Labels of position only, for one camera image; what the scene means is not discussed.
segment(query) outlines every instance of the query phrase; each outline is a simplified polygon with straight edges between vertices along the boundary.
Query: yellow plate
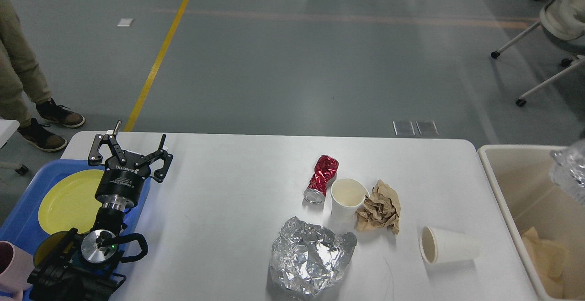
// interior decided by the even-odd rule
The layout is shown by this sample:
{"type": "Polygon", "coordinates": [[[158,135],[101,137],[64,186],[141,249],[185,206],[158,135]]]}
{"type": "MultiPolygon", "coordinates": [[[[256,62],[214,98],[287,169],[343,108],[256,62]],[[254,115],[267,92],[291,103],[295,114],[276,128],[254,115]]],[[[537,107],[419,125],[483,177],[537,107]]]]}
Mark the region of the yellow plate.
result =
{"type": "Polygon", "coordinates": [[[95,198],[102,170],[83,170],[67,176],[46,194],[38,208],[38,223],[48,234],[77,228],[87,232],[101,203],[95,198]]]}

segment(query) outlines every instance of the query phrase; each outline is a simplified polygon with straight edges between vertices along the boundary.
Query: person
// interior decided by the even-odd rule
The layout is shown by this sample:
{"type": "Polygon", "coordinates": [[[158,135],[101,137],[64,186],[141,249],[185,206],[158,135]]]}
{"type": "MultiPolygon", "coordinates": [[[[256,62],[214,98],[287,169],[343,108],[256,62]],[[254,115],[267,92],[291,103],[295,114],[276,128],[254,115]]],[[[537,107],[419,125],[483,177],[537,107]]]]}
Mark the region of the person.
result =
{"type": "Polygon", "coordinates": [[[38,114],[48,122],[78,128],[85,118],[55,103],[35,53],[29,47],[20,20],[10,0],[0,0],[0,116],[20,123],[18,132],[38,149],[60,151],[67,140],[45,129],[32,117],[22,93],[35,103],[38,114]]]}

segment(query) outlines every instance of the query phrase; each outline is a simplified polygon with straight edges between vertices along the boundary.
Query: can lid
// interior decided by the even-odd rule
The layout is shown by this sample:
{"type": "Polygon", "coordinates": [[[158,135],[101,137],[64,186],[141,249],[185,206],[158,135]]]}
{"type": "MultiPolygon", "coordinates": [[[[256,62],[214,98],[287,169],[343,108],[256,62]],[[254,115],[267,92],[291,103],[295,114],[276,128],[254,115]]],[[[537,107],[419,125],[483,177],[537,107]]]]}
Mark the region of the can lid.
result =
{"type": "Polygon", "coordinates": [[[319,190],[313,188],[305,190],[303,197],[305,198],[305,201],[311,204],[320,204],[325,200],[325,195],[323,195],[323,193],[321,193],[319,190]]]}

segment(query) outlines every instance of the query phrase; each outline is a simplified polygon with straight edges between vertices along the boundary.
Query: brown sneaker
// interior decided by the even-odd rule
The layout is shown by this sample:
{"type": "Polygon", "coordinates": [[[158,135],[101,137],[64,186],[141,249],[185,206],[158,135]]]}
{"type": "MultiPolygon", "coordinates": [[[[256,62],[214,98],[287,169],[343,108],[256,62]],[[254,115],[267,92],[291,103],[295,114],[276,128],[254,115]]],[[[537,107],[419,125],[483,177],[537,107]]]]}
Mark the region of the brown sneaker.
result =
{"type": "Polygon", "coordinates": [[[76,128],[85,124],[85,117],[57,105],[53,99],[36,105],[38,114],[47,122],[58,123],[65,127],[76,128]]]}
{"type": "Polygon", "coordinates": [[[28,143],[49,153],[60,151],[67,145],[67,140],[45,130],[36,118],[31,119],[29,126],[18,128],[18,132],[27,139],[28,143]]]}

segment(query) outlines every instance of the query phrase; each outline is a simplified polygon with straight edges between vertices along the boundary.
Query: white paper cup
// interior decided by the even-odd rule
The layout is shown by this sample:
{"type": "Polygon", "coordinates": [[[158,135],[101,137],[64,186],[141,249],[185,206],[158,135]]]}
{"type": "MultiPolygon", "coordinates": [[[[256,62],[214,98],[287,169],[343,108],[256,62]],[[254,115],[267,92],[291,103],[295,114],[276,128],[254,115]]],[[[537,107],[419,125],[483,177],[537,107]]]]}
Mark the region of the white paper cup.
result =
{"type": "Polygon", "coordinates": [[[352,179],[335,180],[331,185],[331,216],[349,219],[370,192],[361,183],[352,179]]]}
{"type": "Polygon", "coordinates": [[[440,228],[422,228],[419,246],[422,258],[430,264],[471,260],[480,254],[476,238],[440,228]]]}

